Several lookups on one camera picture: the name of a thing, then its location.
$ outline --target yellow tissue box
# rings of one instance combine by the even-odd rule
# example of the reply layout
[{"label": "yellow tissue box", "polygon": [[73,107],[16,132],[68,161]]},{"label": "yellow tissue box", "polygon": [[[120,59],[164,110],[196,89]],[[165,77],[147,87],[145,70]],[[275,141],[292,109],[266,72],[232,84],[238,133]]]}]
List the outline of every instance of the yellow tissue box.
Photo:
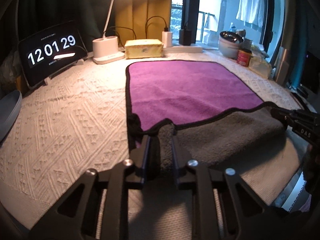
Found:
[{"label": "yellow tissue box", "polygon": [[125,43],[125,58],[163,57],[163,44],[159,40],[133,40]]}]

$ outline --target window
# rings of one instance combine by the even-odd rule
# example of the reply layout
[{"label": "window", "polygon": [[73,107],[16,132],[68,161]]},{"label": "window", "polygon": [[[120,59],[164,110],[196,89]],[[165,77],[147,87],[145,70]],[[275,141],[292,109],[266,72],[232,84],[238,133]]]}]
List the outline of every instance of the window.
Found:
[{"label": "window", "polygon": [[[199,6],[195,10],[192,7],[197,1]],[[272,54],[282,33],[284,0],[256,0],[257,7],[253,9],[257,13],[253,18],[246,16],[247,7],[242,6],[245,4],[245,0],[172,0],[173,37],[178,39],[179,29],[188,23],[188,28],[195,33],[193,43],[217,48],[220,32],[229,30],[233,23],[236,29],[246,30],[246,38],[263,44],[266,49],[272,42]]]}]

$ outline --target black charger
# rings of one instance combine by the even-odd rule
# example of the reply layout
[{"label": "black charger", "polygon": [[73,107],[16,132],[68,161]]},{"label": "black charger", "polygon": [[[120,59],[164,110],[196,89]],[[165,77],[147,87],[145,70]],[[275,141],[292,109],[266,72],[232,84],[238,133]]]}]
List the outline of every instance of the black charger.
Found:
[{"label": "black charger", "polygon": [[179,31],[179,44],[183,46],[191,45],[192,32],[188,30],[187,24],[183,26],[183,29]]}]

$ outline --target purple towel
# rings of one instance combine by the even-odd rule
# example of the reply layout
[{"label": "purple towel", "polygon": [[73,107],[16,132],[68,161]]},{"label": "purple towel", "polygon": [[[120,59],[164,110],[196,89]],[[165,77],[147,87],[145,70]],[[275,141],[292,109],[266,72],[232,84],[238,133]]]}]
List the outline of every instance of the purple towel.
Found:
[{"label": "purple towel", "polygon": [[236,75],[215,62],[137,62],[129,66],[129,74],[131,110],[144,131],[165,118],[181,125],[233,107],[251,109],[263,103]]}]

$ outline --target red can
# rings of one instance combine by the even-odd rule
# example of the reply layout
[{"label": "red can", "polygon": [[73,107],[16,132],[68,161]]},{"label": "red can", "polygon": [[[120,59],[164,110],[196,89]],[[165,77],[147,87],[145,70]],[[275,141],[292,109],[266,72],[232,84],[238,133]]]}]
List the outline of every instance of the red can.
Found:
[{"label": "red can", "polygon": [[238,53],[237,63],[244,67],[248,67],[251,57],[252,57],[251,50],[240,49]]}]

